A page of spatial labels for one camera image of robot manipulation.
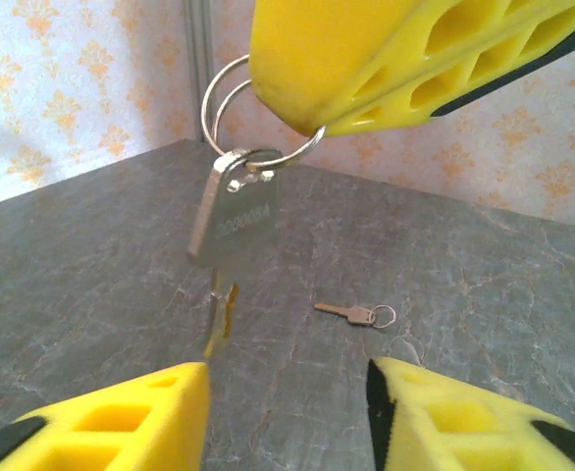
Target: gray marble surface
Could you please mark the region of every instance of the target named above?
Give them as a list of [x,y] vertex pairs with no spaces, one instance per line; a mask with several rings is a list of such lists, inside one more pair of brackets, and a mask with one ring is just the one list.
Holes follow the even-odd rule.
[[[0,426],[201,357],[209,276],[184,253],[211,160],[175,144],[0,203]],[[282,195],[212,365],[203,469],[373,469],[379,355],[575,426],[575,228],[304,166]],[[355,328],[317,300],[399,319]]]

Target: floral wallpaper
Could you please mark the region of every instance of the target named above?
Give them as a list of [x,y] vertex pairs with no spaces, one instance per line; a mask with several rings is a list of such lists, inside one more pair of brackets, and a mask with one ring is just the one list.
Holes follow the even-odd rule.
[[[216,70],[248,51],[253,9],[212,2]],[[250,92],[232,108],[225,145],[304,140]],[[305,163],[575,224],[575,53],[427,125],[324,139]]]
[[0,1],[0,200],[196,137],[181,0]]

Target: key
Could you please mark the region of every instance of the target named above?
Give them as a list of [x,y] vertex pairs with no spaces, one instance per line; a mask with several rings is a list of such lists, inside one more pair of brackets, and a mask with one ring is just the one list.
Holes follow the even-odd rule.
[[349,324],[357,326],[372,326],[373,322],[375,321],[372,311],[360,306],[337,307],[330,304],[325,304],[323,302],[318,302],[314,304],[314,309],[317,311],[337,314],[346,318]]
[[273,233],[279,215],[277,175],[249,172],[250,160],[281,157],[278,150],[236,149],[219,157],[205,185],[187,249],[189,261],[212,269],[211,302],[204,354],[210,358],[231,338],[237,279],[251,250]]

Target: small key ring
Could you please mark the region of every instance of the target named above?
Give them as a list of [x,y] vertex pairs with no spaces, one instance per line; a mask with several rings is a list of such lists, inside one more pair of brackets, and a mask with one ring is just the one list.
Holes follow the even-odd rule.
[[[375,325],[375,323],[377,322],[377,312],[376,311],[378,309],[388,309],[392,314],[392,318],[383,326]],[[389,327],[396,322],[396,311],[394,310],[394,308],[392,306],[388,306],[387,304],[380,304],[379,306],[375,306],[370,310],[369,318],[372,321],[372,326],[375,329],[385,329],[386,327]]]
[[[220,104],[218,108],[218,113],[216,115],[216,120],[213,126],[211,127],[211,132],[209,131],[209,102],[211,100],[211,95],[213,94],[216,86],[220,81],[231,71],[236,69],[237,67],[241,66],[248,62],[248,58],[250,56],[248,54],[241,56],[239,59],[235,59],[234,61],[227,64],[220,72],[213,77],[213,80],[207,86],[207,90],[202,98],[202,105],[200,107],[200,125],[202,126],[202,132],[209,142],[209,145],[219,154],[224,155],[226,152],[220,148],[218,145],[218,126],[220,124],[220,120],[224,115],[225,111],[229,107],[229,105],[235,100],[235,98],[242,93],[246,88],[251,85],[251,80],[245,80],[244,82],[240,83],[236,88],[234,88],[224,99],[224,101]],[[322,126],[316,130],[314,135],[312,135],[309,140],[307,140],[303,145],[301,145],[298,149],[292,152],[289,155],[285,155],[278,159],[274,160],[267,160],[264,162],[246,162],[246,167],[248,169],[260,172],[264,170],[279,170],[287,165],[295,163],[296,161],[300,160],[306,153],[310,152],[320,140],[324,137],[325,131],[327,130],[326,127]]]

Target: key head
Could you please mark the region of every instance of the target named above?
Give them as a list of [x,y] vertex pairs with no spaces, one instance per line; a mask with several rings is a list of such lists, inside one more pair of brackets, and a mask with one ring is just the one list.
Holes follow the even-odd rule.
[[372,326],[374,319],[370,309],[353,306],[346,311],[346,320],[357,326]]
[[277,175],[250,172],[245,163],[281,155],[275,149],[236,149],[216,159],[191,233],[191,263],[224,266],[273,232],[279,216]]

